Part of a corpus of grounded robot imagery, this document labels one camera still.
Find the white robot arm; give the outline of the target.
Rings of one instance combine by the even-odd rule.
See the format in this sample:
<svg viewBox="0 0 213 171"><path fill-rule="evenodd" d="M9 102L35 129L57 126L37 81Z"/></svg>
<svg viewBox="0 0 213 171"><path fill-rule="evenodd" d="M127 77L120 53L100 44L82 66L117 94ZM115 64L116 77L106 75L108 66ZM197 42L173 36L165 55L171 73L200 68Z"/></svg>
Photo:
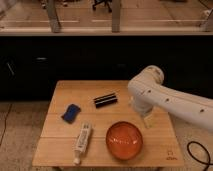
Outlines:
<svg viewBox="0 0 213 171"><path fill-rule="evenodd" d="M213 99L184 93L162 85L163 71L150 65L128 82L133 109L143 118L154 106L213 132Z"/></svg>

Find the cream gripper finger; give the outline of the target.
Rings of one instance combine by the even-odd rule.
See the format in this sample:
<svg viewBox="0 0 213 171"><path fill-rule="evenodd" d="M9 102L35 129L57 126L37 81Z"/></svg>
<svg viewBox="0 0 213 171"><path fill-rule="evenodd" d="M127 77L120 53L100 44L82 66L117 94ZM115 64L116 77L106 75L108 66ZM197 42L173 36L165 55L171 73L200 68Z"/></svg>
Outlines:
<svg viewBox="0 0 213 171"><path fill-rule="evenodd" d="M149 129L150 125L149 125L149 118L148 118L148 116L143 118L143 122L144 122L145 128Z"/></svg>

